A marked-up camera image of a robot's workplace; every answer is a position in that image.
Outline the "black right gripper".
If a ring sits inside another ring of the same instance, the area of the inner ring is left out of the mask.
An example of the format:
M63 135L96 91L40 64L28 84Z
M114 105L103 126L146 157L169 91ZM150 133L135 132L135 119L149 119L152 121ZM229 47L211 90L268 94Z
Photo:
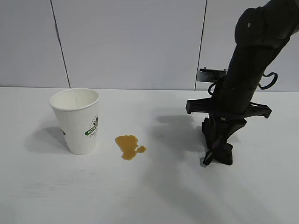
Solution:
M186 111L209 113L208 146L219 146L227 143L228 138L239 129L245 127L244 118L262 116L269 118L272 110L267 105L252 103L255 89L245 85L225 89L222 83L215 86L211 97L188 100Z

